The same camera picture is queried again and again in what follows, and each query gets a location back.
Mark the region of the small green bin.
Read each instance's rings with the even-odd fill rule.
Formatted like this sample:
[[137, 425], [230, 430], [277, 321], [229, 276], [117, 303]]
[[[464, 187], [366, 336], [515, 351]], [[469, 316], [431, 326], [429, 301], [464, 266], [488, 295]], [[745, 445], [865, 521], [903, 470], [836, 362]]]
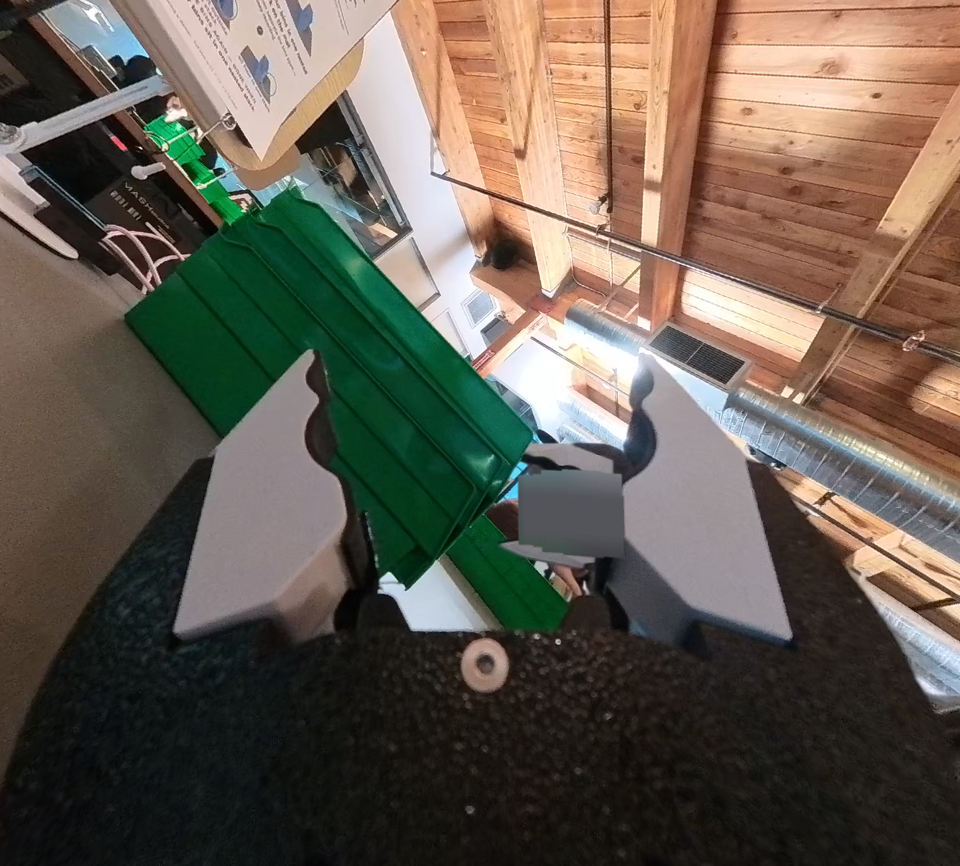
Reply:
[[145, 133], [184, 173], [224, 224], [233, 224], [242, 215], [260, 208], [252, 193], [227, 188], [224, 184], [229, 173], [226, 166], [220, 164], [219, 153], [210, 141], [199, 139], [196, 127], [187, 127], [180, 121], [167, 121], [160, 116], [147, 123]]

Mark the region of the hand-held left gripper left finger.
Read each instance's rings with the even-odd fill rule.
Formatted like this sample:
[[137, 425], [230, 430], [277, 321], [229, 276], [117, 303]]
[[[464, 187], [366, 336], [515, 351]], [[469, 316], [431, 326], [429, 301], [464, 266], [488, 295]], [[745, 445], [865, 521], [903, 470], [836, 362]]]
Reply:
[[293, 644], [335, 628], [356, 586], [356, 519], [332, 469], [322, 356], [307, 349], [217, 445], [173, 632], [195, 643], [267, 622]]

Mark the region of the silver ventilation duct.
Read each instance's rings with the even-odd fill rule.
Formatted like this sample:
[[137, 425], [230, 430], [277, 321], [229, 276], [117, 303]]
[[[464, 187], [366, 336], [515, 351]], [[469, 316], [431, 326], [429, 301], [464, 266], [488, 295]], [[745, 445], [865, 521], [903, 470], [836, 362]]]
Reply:
[[621, 369], [643, 360], [668, 374], [694, 404], [734, 439], [819, 484], [929, 548], [958, 560], [958, 478], [886, 440], [751, 384], [731, 390], [666, 362], [646, 348], [651, 334], [578, 299], [564, 325], [570, 334]]
[[[627, 423], [580, 392], [568, 389], [558, 400], [558, 408], [584, 433], [595, 436], [596, 442], [609, 443], [618, 449], [623, 446]], [[958, 641], [863, 577], [855, 576], [854, 580], [894, 635], [925, 694], [935, 705], [957, 709]]]

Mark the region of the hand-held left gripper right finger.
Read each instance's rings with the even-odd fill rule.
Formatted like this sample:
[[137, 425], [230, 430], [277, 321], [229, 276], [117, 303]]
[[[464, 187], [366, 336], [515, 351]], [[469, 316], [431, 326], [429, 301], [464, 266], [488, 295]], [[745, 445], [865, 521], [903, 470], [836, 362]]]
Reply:
[[623, 556], [606, 593], [630, 631], [684, 645], [708, 625], [786, 647], [793, 631], [747, 459], [655, 358], [630, 385]]

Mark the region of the black printed box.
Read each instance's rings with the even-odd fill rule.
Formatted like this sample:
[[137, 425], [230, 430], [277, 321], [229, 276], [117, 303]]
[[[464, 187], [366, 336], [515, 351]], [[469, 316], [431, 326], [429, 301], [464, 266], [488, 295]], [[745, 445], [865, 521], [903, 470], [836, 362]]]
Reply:
[[152, 228], [177, 246], [194, 249], [207, 237], [197, 222], [149, 178], [121, 176], [82, 205], [105, 225], [131, 231]]

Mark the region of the black ceiling pipe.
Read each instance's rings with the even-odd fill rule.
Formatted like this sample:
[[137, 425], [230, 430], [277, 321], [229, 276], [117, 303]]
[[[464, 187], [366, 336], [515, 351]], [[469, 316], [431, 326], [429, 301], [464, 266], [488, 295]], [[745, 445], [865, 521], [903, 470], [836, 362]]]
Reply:
[[904, 353], [918, 353], [922, 356], [936, 359], [943, 363], [953, 366], [959, 365], [959, 351], [956, 348], [943, 344], [931, 343], [927, 339], [922, 339], [920, 333], [908, 334], [904, 330], [895, 329], [872, 320], [857, 317], [850, 312], [837, 309], [828, 305], [826, 301], [816, 302], [813, 299], [797, 296], [765, 283], [757, 282], [749, 278], [739, 276], [730, 272], [724, 272], [711, 265], [690, 259], [677, 253], [664, 251], [662, 249], [642, 243], [640, 240], [612, 232], [606, 227], [593, 226], [583, 223], [568, 215], [563, 215], [551, 210], [547, 210], [531, 204], [525, 200], [518, 200], [500, 192], [487, 189], [485, 186], [464, 181], [449, 173], [430, 169], [430, 176], [440, 182], [444, 182], [452, 188], [460, 188], [470, 193], [482, 196], [489, 200], [508, 205], [512, 208], [521, 210], [530, 215], [551, 220], [560, 224], [570, 236], [576, 236], [580, 241], [596, 248], [603, 248], [609, 253], [619, 256], [623, 259], [636, 263], [642, 263], [644, 257], [658, 260], [660, 262], [675, 265], [682, 270], [693, 272], [701, 276], [732, 284], [751, 293], [765, 296], [775, 300], [778, 303], [793, 308], [798, 308], [811, 315], [823, 319], [832, 320], [858, 333], [869, 335], [870, 337], [887, 343], [898, 345]]
[[612, 0], [602, 0], [603, 50], [604, 50], [604, 142], [605, 142], [605, 189], [602, 204], [607, 216], [615, 210], [614, 182], [614, 116], [613, 116], [613, 38]]

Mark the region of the green plastic bin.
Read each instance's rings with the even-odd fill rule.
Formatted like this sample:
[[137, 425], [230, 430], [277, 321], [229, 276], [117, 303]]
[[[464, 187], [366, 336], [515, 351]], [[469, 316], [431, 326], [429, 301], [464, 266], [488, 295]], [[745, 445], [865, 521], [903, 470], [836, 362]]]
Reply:
[[197, 280], [235, 345], [209, 346], [209, 418], [239, 423], [309, 350], [331, 391], [337, 464], [380, 567], [419, 578], [496, 499], [532, 430], [335, 225], [237, 222]]
[[442, 554], [464, 513], [438, 502], [334, 396], [317, 322], [254, 251], [193, 255], [126, 324], [221, 438], [304, 352], [318, 351], [338, 468], [368, 515], [380, 570], [411, 586]]
[[528, 560], [502, 549], [501, 530], [480, 515], [450, 546], [446, 556], [503, 630], [557, 632], [569, 603]]
[[531, 428], [320, 206], [286, 192], [248, 230], [317, 323], [334, 397], [447, 510], [493, 505]]

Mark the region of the glass partition window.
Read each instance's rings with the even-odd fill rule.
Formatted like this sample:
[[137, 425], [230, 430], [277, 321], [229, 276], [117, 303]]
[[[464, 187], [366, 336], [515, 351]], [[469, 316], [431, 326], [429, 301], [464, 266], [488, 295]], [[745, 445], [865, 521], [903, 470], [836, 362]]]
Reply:
[[324, 208], [377, 259], [412, 232], [359, 113], [342, 93], [295, 142], [292, 176], [304, 198]]

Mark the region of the ceiling vent grille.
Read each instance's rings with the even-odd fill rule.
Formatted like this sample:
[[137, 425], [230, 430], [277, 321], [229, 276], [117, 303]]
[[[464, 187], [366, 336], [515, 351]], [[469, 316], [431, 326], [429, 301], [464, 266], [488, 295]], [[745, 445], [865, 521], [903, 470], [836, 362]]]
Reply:
[[709, 338], [666, 321], [646, 340], [649, 353], [727, 391], [744, 380], [752, 362]]

